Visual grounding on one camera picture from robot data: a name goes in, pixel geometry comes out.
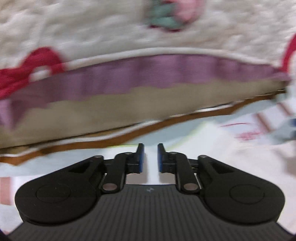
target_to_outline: screw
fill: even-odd
[[[183,187],[187,191],[195,191],[199,188],[199,186],[195,183],[186,183]]]
[[[106,183],[103,185],[103,189],[105,191],[114,191],[116,190],[117,185],[115,183]]]

